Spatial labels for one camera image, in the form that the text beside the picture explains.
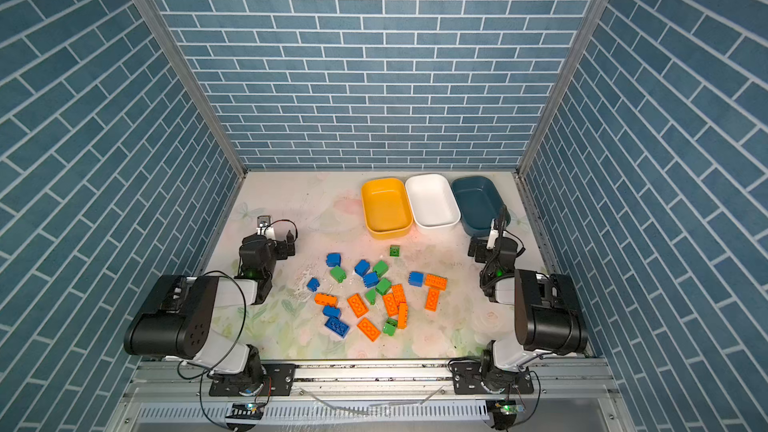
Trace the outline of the orange lego horizontal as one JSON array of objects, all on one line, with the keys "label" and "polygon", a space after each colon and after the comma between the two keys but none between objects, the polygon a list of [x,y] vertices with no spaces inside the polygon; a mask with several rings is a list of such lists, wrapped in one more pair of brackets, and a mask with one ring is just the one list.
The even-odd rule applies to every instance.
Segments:
[{"label": "orange lego horizontal", "polygon": [[447,288],[447,279],[433,274],[426,274],[423,283],[426,287],[440,291],[445,291]]}]

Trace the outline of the orange lego vertical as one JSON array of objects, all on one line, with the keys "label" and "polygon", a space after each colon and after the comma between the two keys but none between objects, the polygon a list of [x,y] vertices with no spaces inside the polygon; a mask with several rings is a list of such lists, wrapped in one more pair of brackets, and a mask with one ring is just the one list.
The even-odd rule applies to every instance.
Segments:
[{"label": "orange lego vertical", "polygon": [[427,292],[424,308],[430,312],[436,312],[438,308],[440,290],[430,287]]}]

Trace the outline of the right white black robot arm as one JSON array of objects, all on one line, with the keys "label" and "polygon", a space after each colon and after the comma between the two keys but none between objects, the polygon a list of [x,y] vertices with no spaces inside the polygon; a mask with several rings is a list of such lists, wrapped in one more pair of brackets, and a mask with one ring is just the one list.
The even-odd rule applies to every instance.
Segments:
[{"label": "right white black robot arm", "polygon": [[528,366],[546,356],[585,351],[588,332],[572,279],[516,266],[523,242],[507,230],[507,207],[492,218],[485,239],[470,240],[468,255],[483,265],[479,287],[492,303],[511,305],[514,336],[492,340],[480,358],[479,380],[491,393],[530,384]]}]

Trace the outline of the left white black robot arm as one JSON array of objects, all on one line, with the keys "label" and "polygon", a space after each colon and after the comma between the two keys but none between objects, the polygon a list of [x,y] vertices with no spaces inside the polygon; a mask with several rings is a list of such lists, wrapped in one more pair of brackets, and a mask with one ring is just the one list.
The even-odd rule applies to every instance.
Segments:
[{"label": "left white black robot arm", "polygon": [[261,305],[268,297],[279,261],[295,254],[297,227],[275,237],[277,222],[261,216],[257,231],[238,250],[235,276],[212,271],[198,277],[163,275],[157,279],[125,333],[126,353],[175,357],[202,369],[213,381],[210,393],[223,396],[270,394],[273,379],[259,351],[211,328],[217,308]]}]

